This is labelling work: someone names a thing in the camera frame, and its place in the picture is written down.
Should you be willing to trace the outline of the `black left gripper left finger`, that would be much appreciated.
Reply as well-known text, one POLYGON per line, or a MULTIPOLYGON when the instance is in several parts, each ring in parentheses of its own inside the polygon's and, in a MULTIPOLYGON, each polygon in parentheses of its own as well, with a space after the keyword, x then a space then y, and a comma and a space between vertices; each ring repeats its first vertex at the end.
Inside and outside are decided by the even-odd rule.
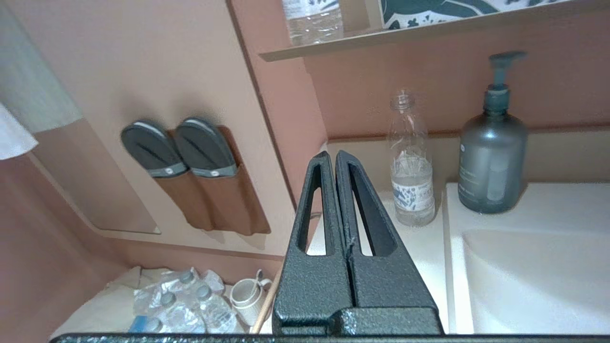
POLYGON ((331 334, 337 314, 352 304, 336 182, 331 157, 324 151, 307 167, 273 304, 273 333, 331 334), (306 244, 316 190, 322 194, 326 252, 308 255, 306 244))

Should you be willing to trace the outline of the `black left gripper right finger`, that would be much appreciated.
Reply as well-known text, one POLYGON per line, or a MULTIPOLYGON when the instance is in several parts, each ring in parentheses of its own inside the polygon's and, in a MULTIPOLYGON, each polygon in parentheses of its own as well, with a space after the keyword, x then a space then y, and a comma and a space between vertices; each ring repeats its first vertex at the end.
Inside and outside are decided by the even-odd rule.
POLYGON ((439 310, 413 259, 354 155, 335 161, 353 308, 353 334, 442 334, 439 310))

